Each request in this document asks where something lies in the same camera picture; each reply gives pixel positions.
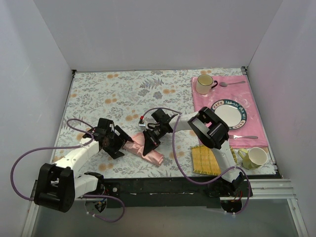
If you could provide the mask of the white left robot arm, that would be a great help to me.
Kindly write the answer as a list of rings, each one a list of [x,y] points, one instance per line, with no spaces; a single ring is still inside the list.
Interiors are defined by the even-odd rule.
[[[101,150],[113,159],[122,157],[124,154],[120,150],[127,142],[133,140],[125,131],[112,120],[100,118],[97,126],[83,135],[77,148],[40,168],[35,204],[67,212],[76,198],[84,195],[101,197],[106,191],[103,175],[96,172],[80,175],[79,170]]]

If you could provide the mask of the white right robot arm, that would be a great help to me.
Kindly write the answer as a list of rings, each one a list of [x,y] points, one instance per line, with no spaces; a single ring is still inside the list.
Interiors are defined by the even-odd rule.
[[[220,167],[221,173],[214,179],[206,182],[198,182],[188,177],[178,161],[178,169],[189,182],[195,185],[207,185],[210,193],[216,195],[227,194],[235,196],[240,193],[245,175],[236,167],[234,157],[229,145],[229,127],[210,108],[203,107],[198,112],[183,115],[172,110],[175,114],[169,116],[164,112],[165,108],[153,108],[149,111],[157,122],[155,126],[147,125],[143,131],[145,143],[143,155],[147,155],[160,145],[160,138],[165,134],[172,134],[172,149],[175,155],[175,133],[182,130],[192,130],[198,139],[207,148],[211,149]]]

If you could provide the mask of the peach satin napkin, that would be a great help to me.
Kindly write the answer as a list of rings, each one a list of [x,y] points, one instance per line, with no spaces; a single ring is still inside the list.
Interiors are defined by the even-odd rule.
[[[155,166],[161,166],[163,162],[164,156],[156,152],[155,150],[149,152],[147,155],[143,155],[144,145],[145,145],[145,138],[142,132],[137,133],[132,137],[133,142],[126,142],[123,148],[138,157],[148,161],[149,163]]]

